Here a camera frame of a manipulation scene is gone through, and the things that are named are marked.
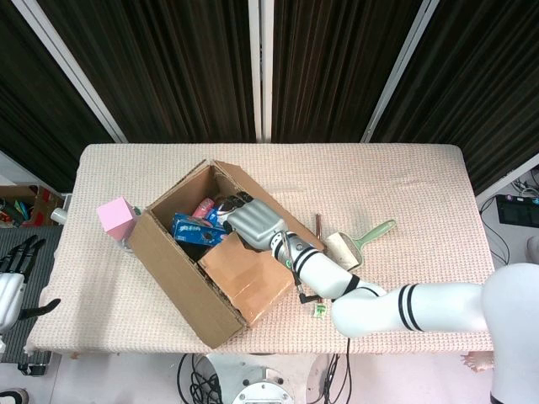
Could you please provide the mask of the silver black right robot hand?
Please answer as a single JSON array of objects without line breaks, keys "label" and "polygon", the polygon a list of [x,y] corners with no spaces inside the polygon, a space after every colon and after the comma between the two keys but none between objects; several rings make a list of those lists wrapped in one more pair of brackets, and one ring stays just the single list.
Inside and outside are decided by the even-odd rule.
[{"label": "silver black right robot hand", "polygon": [[236,232],[243,242],[256,251],[270,251],[277,234],[288,231],[285,220],[263,200],[241,191],[226,197],[217,212],[223,229]]}]

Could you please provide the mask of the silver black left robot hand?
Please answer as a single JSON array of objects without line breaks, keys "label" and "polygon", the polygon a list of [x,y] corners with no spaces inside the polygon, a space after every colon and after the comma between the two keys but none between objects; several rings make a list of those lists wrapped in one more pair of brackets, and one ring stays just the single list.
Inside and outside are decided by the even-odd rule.
[{"label": "silver black left robot hand", "polygon": [[22,308],[29,277],[45,243],[45,239],[30,236],[1,258],[1,335],[10,331],[18,321],[50,313],[61,302],[56,298],[45,306]]}]

